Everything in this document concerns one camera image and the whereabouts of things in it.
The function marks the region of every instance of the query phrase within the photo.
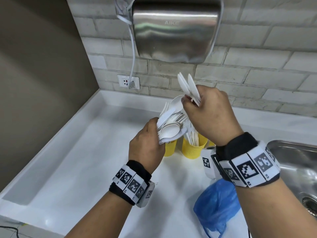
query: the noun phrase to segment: blue plastic bag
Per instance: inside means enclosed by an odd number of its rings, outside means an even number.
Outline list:
[[[210,185],[196,200],[194,212],[197,215],[207,236],[207,231],[218,231],[222,237],[227,222],[238,213],[241,206],[235,186],[223,179]]]

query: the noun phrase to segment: person's right arm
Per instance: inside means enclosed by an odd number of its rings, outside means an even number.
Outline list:
[[[184,110],[196,130],[224,146],[243,134],[228,96],[217,88],[197,85],[200,106],[183,98]],[[253,238],[317,237],[317,221],[296,199],[282,179],[261,187],[236,187],[242,211]]]

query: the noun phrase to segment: yellow cup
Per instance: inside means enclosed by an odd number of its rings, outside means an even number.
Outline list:
[[[170,143],[165,143],[165,154],[164,156],[171,156],[175,152],[177,140],[174,140]]]
[[[205,145],[207,144],[208,139],[201,134],[198,134],[198,139],[199,146],[193,146],[189,144],[188,141],[184,138],[182,152],[186,158],[194,160],[200,156],[200,153],[203,147],[205,147]]]

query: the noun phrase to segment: person's left arm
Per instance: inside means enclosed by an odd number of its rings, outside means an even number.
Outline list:
[[[150,174],[159,166],[165,152],[165,144],[159,146],[157,119],[151,119],[129,146],[129,160],[139,162]],[[131,208],[127,201],[108,191],[65,238],[117,238]]]

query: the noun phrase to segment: black and white qr code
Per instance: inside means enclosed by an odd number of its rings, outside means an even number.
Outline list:
[[[235,172],[233,172],[232,168],[224,168],[224,171],[227,173],[231,180],[240,180]]]
[[[272,154],[272,152],[268,149],[268,147],[265,147],[265,151],[269,154],[269,156],[272,158],[272,160],[275,162],[275,156]]]
[[[204,167],[210,168],[209,160],[203,157]]]
[[[131,190],[134,194],[139,187],[140,187],[140,183],[137,182],[135,179],[133,179],[128,185],[128,189]]]
[[[132,178],[132,175],[130,175],[129,173],[125,172],[124,175],[121,177],[121,181],[124,183],[124,184],[128,184],[128,182],[131,180]]]
[[[124,172],[125,172],[124,169],[120,169],[119,172],[117,172],[116,177],[120,179],[121,175],[123,175]]]
[[[237,168],[240,171],[243,178],[245,179],[251,178],[259,174],[259,172],[256,170],[256,168],[250,160],[237,165]]]
[[[153,190],[150,190],[148,193],[147,193],[147,195],[146,195],[146,199],[148,199],[148,198],[150,198],[151,197],[151,195],[152,195],[152,192],[153,192]]]
[[[273,166],[271,161],[268,159],[268,157],[265,155],[265,153],[260,154],[257,156],[254,161],[258,164],[258,167],[260,167],[262,172],[267,171],[269,168]]]
[[[137,193],[135,193],[135,196],[140,199],[140,197],[143,194],[143,192],[144,192],[144,189],[143,189],[142,186],[140,186],[140,188],[138,189]]]

